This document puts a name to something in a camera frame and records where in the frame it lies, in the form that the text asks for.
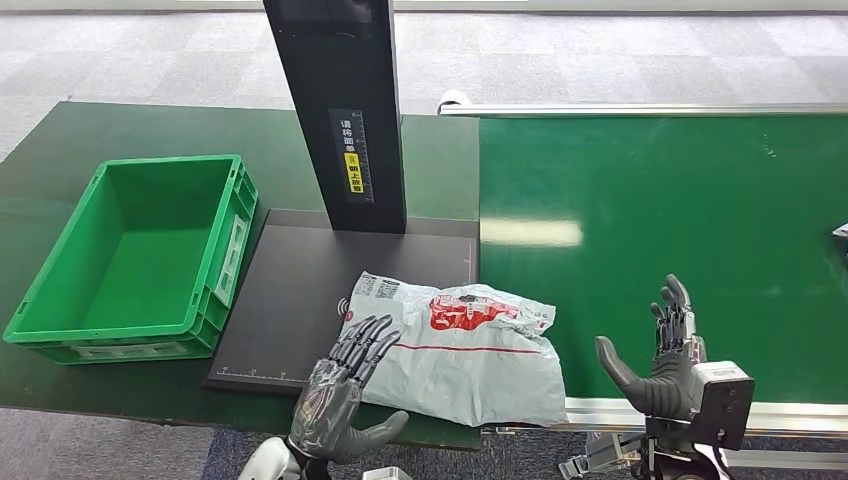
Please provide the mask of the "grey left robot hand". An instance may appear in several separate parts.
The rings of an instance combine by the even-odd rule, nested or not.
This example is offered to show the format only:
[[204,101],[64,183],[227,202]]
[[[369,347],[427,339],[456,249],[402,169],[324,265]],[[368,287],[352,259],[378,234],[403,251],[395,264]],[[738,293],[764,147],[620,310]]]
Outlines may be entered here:
[[346,464],[384,446],[406,426],[398,410],[364,430],[353,426],[365,387],[401,333],[390,315],[368,316],[342,332],[301,392],[288,440],[306,457]]

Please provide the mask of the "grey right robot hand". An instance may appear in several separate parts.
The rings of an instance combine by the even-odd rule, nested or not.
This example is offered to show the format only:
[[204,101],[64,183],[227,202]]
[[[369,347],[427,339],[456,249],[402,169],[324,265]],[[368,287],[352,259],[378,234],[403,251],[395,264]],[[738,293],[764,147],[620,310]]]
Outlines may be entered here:
[[605,336],[594,339],[595,351],[603,370],[636,411],[648,417],[689,420],[694,408],[693,367],[706,360],[706,347],[696,333],[695,313],[683,283],[667,275],[660,295],[663,303],[650,305],[656,350],[649,377],[634,373]]

